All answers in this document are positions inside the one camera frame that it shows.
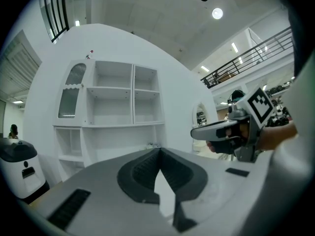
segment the black slot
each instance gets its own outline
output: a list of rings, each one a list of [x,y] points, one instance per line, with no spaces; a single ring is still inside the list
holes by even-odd
[[[48,218],[48,221],[60,229],[65,230],[90,194],[91,193],[86,190],[75,190]]]
[[[247,177],[248,174],[249,174],[248,171],[242,171],[242,170],[238,170],[238,169],[234,169],[234,168],[228,168],[226,170],[226,172],[229,172],[231,174],[238,175],[238,176],[241,176],[241,177]]]
[[[33,167],[29,167],[27,169],[22,170],[22,177],[23,178],[27,178],[33,174],[35,174],[35,170]]]

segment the person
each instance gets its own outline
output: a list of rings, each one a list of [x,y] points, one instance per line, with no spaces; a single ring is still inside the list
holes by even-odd
[[[294,76],[297,77],[306,63],[308,57],[314,49],[314,35],[312,33],[313,24],[307,8],[312,8],[313,0],[283,0],[288,7],[289,22],[292,30],[292,42],[294,50]],[[240,125],[241,135],[246,139],[249,136],[248,124]],[[294,123],[281,127],[265,127],[261,130],[256,149],[272,150],[282,141],[292,138],[297,134]],[[231,130],[226,130],[226,135],[231,135]],[[216,148],[207,142],[212,152]]]
[[[10,133],[8,135],[8,139],[19,139],[18,137],[18,127],[15,124],[11,125]]]

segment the woman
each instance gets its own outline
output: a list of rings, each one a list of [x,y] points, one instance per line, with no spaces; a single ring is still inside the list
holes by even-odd
[[[8,135],[8,139],[19,139],[18,137],[18,127],[15,124],[11,125],[10,133]]]

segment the ceiling light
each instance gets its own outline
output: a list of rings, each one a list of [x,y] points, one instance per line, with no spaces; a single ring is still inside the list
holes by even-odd
[[[212,11],[212,16],[214,19],[220,19],[223,16],[223,11],[220,8],[215,8]]]
[[[234,48],[234,51],[235,51],[236,53],[238,53],[238,50],[237,50],[237,48],[236,48],[236,45],[235,45],[234,43],[232,43],[232,46],[233,46],[233,48]]]
[[[203,70],[205,70],[206,72],[209,72],[209,69],[207,68],[207,67],[205,67],[205,66],[201,66],[201,68],[203,69]]]

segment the black vent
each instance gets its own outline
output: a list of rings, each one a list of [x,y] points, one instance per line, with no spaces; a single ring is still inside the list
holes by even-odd
[[[91,193],[86,190],[75,190],[48,218],[48,221],[60,229],[65,230],[90,194]]]

